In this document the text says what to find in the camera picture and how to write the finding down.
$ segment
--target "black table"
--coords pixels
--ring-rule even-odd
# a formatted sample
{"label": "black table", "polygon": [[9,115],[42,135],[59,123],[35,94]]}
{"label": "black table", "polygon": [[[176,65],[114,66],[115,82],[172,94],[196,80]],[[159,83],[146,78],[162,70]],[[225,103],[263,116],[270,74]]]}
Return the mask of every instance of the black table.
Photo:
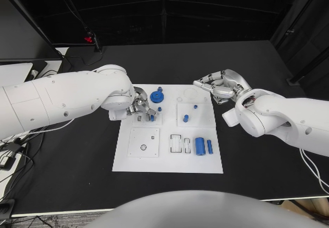
{"label": "black table", "polygon": [[[94,47],[71,48],[66,55],[81,56],[86,63],[99,58]],[[268,41],[112,46],[92,66],[84,66],[78,58],[69,60],[75,71],[105,64],[123,66],[133,84],[192,84],[206,74],[232,69],[252,88],[286,97],[304,96],[300,87],[286,83],[291,74]],[[101,108],[46,133],[35,168],[11,195],[13,214],[110,209],[176,190],[224,191],[263,200],[323,196],[299,149],[271,135],[254,138],[239,125],[226,126],[221,114],[232,107],[232,102],[213,102],[224,174],[111,172],[120,121],[110,121]],[[40,139],[33,139],[32,154]],[[329,158],[309,156],[327,180]]]}

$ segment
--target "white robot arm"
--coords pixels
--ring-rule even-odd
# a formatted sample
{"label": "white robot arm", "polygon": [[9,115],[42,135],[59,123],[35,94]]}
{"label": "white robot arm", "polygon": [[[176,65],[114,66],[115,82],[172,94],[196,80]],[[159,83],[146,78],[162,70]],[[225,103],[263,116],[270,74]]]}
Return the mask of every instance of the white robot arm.
{"label": "white robot arm", "polygon": [[81,117],[98,107],[110,111],[110,120],[138,112],[156,115],[146,92],[133,87],[117,65],[0,87],[0,139]]}
{"label": "white robot arm", "polygon": [[242,76],[226,69],[193,82],[209,91],[218,104],[235,101],[222,114],[226,124],[241,124],[254,137],[277,136],[289,145],[329,156],[329,102],[309,98],[287,99],[263,89],[251,89]]}

